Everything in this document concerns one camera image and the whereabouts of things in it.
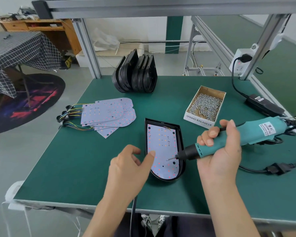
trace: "checkered tablecloth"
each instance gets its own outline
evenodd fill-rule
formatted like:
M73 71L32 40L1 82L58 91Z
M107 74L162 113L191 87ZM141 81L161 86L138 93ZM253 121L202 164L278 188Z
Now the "checkered tablecloth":
M25 64L50 71L59 69L60 61L58 49L40 31L0 32L0 93L17 95L4 68Z

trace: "green work mat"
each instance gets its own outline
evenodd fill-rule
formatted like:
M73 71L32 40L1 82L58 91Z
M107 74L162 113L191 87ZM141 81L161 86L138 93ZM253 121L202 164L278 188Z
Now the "green work mat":
M208 27L236 53L259 40L263 28L238 15L201 16ZM259 63L254 76L293 116L296 115L296 44L283 39Z
M122 94L114 88L110 76L94 79L79 103L128 97L133 101L136 120L107 139L96 131L61 128L15 199L97 205L103 196L111 159L127 144L139 147L139 159L143 159L145 118L179 124L184 145L196 142L205 128L183 120L183 116L201 85L227 93L218 119L233 119L240 124L264 118L244 104L245 99L232 88L230 77L159 76L152 94ZM249 81L236 79L235 85L247 94L256 93ZM243 147L241 164L263 169L274 162L296 162L296 137L283 135L283 140L278 145ZM252 217L296 221L296 169L283 176L238 171L237 186ZM209 214L196 161L187 161L184 174L174 182L150 175L138 195L137 209Z

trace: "teal electric screwdriver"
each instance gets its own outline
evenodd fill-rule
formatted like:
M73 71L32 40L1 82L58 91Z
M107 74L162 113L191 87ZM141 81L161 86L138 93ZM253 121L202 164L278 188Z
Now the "teal electric screwdriver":
M296 120L294 118L278 116L267 117L256 121L247 121L237 126L237 129L240 132L240 145L243 146L265 140L272 140L274 136L283 134L288 126L294 125L295 121ZM220 131L218 136L214 138L214 145L209 147L196 143L186 147L182 151L179 151L178 154L171 159L192 160L212 155L220 148L225 147L226 138L226 131Z

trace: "white label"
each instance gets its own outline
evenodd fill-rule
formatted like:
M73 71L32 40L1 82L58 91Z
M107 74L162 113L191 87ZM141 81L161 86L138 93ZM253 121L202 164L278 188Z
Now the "white label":
M274 126L270 122L260 124L259 127L263 131L264 136L276 134L276 130L275 130Z

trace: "box of screws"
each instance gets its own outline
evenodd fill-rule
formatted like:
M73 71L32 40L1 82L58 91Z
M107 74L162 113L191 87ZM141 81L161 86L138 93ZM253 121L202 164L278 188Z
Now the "box of screws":
M201 86L183 119L209 129L217 120L225 95L226 92Z

